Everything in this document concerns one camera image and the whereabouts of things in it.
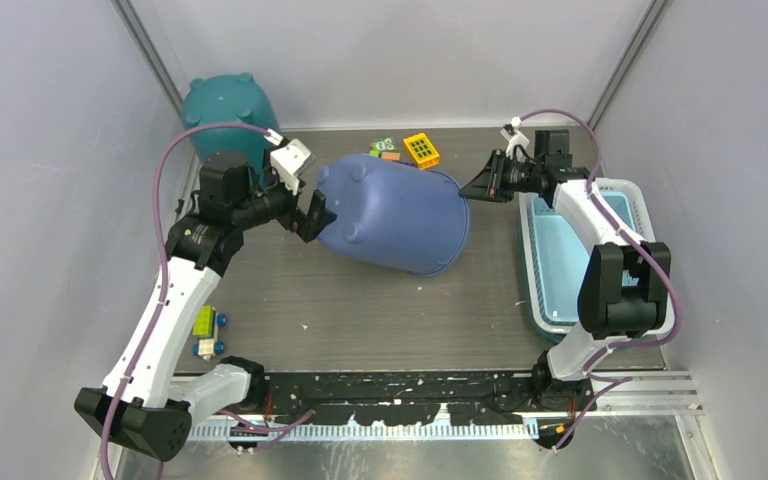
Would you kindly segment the blue plastic bucket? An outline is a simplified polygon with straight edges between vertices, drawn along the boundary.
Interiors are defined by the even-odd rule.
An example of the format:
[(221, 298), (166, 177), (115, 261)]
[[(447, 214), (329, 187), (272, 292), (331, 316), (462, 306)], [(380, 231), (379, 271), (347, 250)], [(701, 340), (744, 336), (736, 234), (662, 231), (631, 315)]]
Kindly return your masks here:
[(336, 214), (317, 240), (343, 257), (434, 276), (466, 245), (470, 207), (444, 172), (352, 154), (320, 168), (316, 184)]

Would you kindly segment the teal plastic bucket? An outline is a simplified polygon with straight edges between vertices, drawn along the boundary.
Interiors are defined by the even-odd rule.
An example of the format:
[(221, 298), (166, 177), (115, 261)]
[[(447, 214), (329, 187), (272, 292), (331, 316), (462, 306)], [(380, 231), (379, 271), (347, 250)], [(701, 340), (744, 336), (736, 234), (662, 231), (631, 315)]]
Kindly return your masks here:
[[(218, 123), (245, 123), (280, 132), (271, 101), (250, 72), (195, 78), (184, 98), (182, 123), (185, 129)], [(201, 162), (220, 152), (243, 154), (257, 174), (263, 172), (265, 150), (270, 143), (263, 135), (245, 129), (214, 129), (190, 137)]]

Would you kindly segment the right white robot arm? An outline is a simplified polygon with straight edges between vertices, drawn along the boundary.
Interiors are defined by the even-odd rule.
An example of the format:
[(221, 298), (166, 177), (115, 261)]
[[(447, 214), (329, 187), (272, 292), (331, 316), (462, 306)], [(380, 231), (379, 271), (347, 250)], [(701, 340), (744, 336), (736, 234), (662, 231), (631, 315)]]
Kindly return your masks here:
[(578, 323), (531, 371), (529, 398), (551, 411), (579, 395), (609, 354), (654, 346), (655, 335), (663, 341), (675, 336), (682, 313), (670, 279), (672, 254), (608, 207), (594, 173), (572, 166), (565, 145), (553, 145), (550, 131), (539, 132), (533, 155), (526, 153), (528, 140), (518, 127), (508, 123), (501, 133), (506, 148), (491, 152), (460, 196), (494, 203), (517, 193), (538, 196), (568, 222), (589, 254), (577, 297)]

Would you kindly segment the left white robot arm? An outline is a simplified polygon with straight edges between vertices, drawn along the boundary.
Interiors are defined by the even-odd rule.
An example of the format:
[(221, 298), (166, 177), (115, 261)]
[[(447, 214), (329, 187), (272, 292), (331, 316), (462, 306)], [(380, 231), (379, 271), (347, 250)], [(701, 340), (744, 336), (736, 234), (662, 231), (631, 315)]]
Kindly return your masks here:
[(101, 437), (160, 462), (173, 459), (193, 426), (230, 406), (258, 412), (268, 395), (262, 365), (228, 356), (184, 385), (172, 379), (201, 308), (244, 244), (246, 231), (278, 222), (314, 240), (336, 215), (314, 191), (307, 211), (298, 200), (313, 161), (291, 142), (266, 154), (255, 172), (244, 155), (213, 155), (199, 171), (191, 209), (161, 237), (157, 284), (120, 359), (101, 386), (82, 388), (74, 408)]

